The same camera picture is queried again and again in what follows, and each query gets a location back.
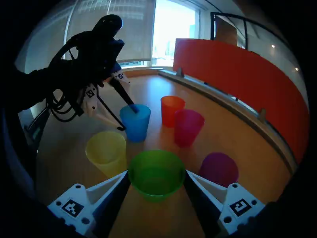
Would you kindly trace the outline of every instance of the orange wall panel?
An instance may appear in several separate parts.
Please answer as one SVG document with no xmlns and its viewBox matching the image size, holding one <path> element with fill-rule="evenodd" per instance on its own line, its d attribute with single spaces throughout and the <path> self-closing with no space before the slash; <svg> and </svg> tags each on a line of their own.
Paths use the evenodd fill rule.
<svg viewBox="0 0 317 238">
<path fill-rule="evenodd" d="M 207 82 L 260 111 L 283 136 L 297 162 L 308 144 L 309 112 L 293 82 L 275 65 L 223 42 L 177 39 L 173 70 Z"/>
</svg>

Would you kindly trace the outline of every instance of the roller blind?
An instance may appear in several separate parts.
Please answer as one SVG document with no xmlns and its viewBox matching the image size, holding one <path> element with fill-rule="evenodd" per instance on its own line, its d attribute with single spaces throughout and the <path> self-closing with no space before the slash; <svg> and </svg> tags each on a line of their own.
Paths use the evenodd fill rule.
<svg viewBox="0 0 317 238">
<path fill-rule="evenodd" d="M 119 15 L 123 28 L 116 39 L 125 42 L 118 62 L 149 61 L 153 38 L 155 0 L 79 0 L 69 22 L 67 40 L 90 31 L 107 14 Z"/>
</svg>

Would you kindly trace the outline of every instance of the wooden floor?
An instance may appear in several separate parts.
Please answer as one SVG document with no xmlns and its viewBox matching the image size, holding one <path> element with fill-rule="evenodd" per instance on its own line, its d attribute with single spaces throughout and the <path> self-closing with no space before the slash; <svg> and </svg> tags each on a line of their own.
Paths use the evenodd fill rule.
<svg viewBox="0 0 317 238">
<path fill-rule="evenodd" d="M 127 160 L 139 152 L 163 149 L 174 152 L 186 169 L 198 173 L 203 159 L 211 152 L 223 152 L 239 168 L 238 182 L 263 203 L 275 201 L 290 175 L 278 153 L 257 132 L 225 108 L 190 89 L 161 76 L 130 79 L 136 103 L 151 109 L 148 135 L 144 143 L 127 141 Z M 118 116 L 124 101 L 110 87 L 100 95 Z M 193 146 L 180 149 L 173 142 L 173 129 L 162 127 L 160 98 L 176 95 L 186 108 L 201 113 L 205 126 Z M 100 131 L 115 130 L 86 115 L 69 123 L 50 116 L 38 152 L 37 193 L 48 205 L 75 183 L 86 188 L 107 178 L 85 155 L 89 138 Z M 184 187 L 162 203 L 146 202 L 130 187 L 110 237 L 204 237 Z"/>
</svg>

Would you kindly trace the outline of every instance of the wall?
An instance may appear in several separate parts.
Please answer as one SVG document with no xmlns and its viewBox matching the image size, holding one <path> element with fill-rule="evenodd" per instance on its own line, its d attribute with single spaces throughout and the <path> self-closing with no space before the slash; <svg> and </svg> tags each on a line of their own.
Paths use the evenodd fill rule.
<svg viewBox="0 0 317 238">
<path fill-rule="evenodd" d="M 198 0 L 200 3 L 205 2 L 205 6 L 208 8 L 206 11 L 202 11 L 201 14 L 201 39 L 210 39 L 210 31 L 207 31 L 207 28 L 210 27 L 210 12 L 219 12 L 211 4 L 207 3 L 204 0 Z M 259 9 L 252 1 L 250 0 L 230 0 L 230 1 L 221 1 L 221 0 L 210 0 L 218 9 L 223 13 L 231 13 L 246 18 L 255 20 L 264 26 L 268 27 L 274 33 L 285 38 L 279 31 L 279 29 L 266 17 L 264 12 Z M 245 39 L 244 24 L 240 19 L 233 17 L 223 17 L 223 20 L 230 23 L 232 26 L 236 27 L 239 31 L 237 34 L 240 39 Z M 280 70 L 282 70 L 290 80 L 296 85 L 300 91 L 303 99 L 305 100 L 306 106 L 308 107 L 308 97 L 306 92 L 306 86 L 303 80 L 303 76 L 300 71 L 295 71 L 296 67 L 299 67 L 296 57 L 293 55 L 290 49 L 288 49 L 277 37 L 273 34 L 267 32 L 266 30 L 247 23 L 248 29 L 248 46 L 249 50 L 254 51 L 255 53 L 261 55 L 263 58 L 269 60 L 271 63 L 276 65 Z"/>
<path fill-rule="evenodd" d="M 233 95 L 259 112 L 290 146 L 297 162 L 308 144 L 309 112 L 295 84 L 269 61 L 223 42 L 177 39 L 173 70 Z"/>
<path fill-rule="evenodd" d="M 277 45 L 275 48 L 272 48 L 270 42 L 260 40 L 259 38 L 252 35 L 248 35 L 248 50 L 254 51 L 283 71 L 297 87 L 308 108 L 306 86 L 300 72 L 295 70 L 297 65 L 294 65 L 292 62 L 290 62 L 289 59 L 280 52 L 280 49 Z"/>
</svg>

